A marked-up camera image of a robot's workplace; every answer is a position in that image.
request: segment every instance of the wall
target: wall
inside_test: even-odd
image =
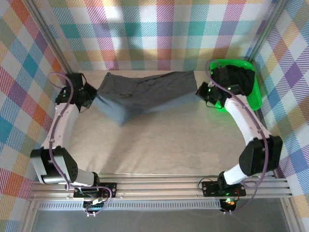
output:
[[[46,75],[62,72],[22,0],[0,2],[0,231],[17,230],[57,94]]]
[[[37,0],[76,69],[204,70],[245,56],[269,0]]]
[[[262,117],[283,138],[280,174],[287,177],[309,231],[309,0],[291,0],[264,44],[256,68]]]

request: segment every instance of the purple cable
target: purple cable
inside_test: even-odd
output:
[[[56,118],[55,120],[55,123],[54,123],[54,126],[52,128],[52,132],[51,132],[51,135],[50,135],[50,141],[49,141],[49,156],[50,156],[50,159],[52,160],[53,162],[53,165],[55,166],[56,170],[59,172],[59,174],[62,176],[62,178],[64,178],[65,182],[66,182],[66,191],[68,191],[70,189],[70,182],[67,178],[67,176],[63,173],[63,171],[61,170],[61,168],[58,166],[56,160],[55,160],[55,157],[54,157],[54,154],[53,154],[53,143],[54,143],[54,135],[55,135],[55,131],[56,131],[56,128],[57,128],[57,125],[58,125],[58,122],[60,120],[60,118],[63,116],[63,114],[65,113],[66,109],[68,108],[71,100],[72,100],[72,97],[73,97],[73,84],[71,82],[71,80],[64,74],[60,73],[60,72],[51,72],[47,75],[47,79],[49,80],[49,77],[51,75],[59,75],[59,76],[62,76],[64,77],[69,85],[70,85],[70,88],[71,88],[71,93],[70,93],[70,96],[69,96],[69,99],[68,99],[68,102],[66,103],[66,105],[64,106],[63,110],[60,112],[60,115]],[[110,188],[108,187],[105,187],[105,186],[77,186],[77,185],[71,185],[72,187],[76,187],[76,188],[83,188],[83,189],[106,189],[110,192],[110,197],[108,198],[108,200],[106,201],[106,203],[104,204],[104,206],[99,210],[97,211],[96,214],[100,213],[108,204],[109,202],[111,201],[111,198],[112,198],[112,191]],[[94,215],[95,216],[95,213],[91,214],[88,212],[88,210],[86,209],[85,211],[87,213],[87,215]]]
[[[245,203],[245,205],[243,205],[241,208],[239,209],[236,209],[234,212],[237,212],[243,208],[245,208],[246,206],[248,206],[250,204],[250,202],[253,200],[253,198],[255,197],[256,195],[256,192],[257,192],[257,187],[261,184],[261,182],[263,181],[264,177],[265,177],[265,174],[266,174],[266,170],[267,170],[267,166],[268,166],[268,157],[269,157],[269,153],[268,153],[268,143],[267,143],[267,139],[266,139],[266,136],[264,135],[264,132],[262,130],[262,128],[260,127],[260,124],[258,123],[258,121],[255,120],[255,117],[254,115],[251,113],[250,109],[248,109],[248,107],[246,106],[245,103],[243,103],[234,93],[232,93],[231,91],[229,91],[228,89],[224,88],[223,86],[219,85],[217,82],[215,82],[213,80],[213,78],[211,77],[211,74],[208,72],[209,69],[209,65],[210,65],[210,62],[216,62],[217,65],[218,65],[218,68],[219,68],[219,71],[222,70],[223,68],[220,66],[220,64],[216,61],[216,60],[209,60],[206,64],[205,64],[205,71],[206,71],[206,74],[208,75],[210,81],[215,85],[217,86],[219,89],[223,90],[224,92],[227,92],[228,94],[230,94],[233,98],[236,99],[236,101],[242,106],[242,108],[244,108],[246,110],[246,112],[248,113],[248,115],[250,116],[251,120],[253,121],[253,123],[255,124],[256,128],[258,129],[258,131],[260,132],[262,138],[263,138],[263,141],[264,141],[264,147],[265,147],[265,161],[264,161],[264,166],[263,166],[263,170],[262,170],[262,175],[260,177],[260,179],[255,183],[254,187],[255,190],[254,190],[254,193],[252,195],[252,197],[247,201],[247,203]]]

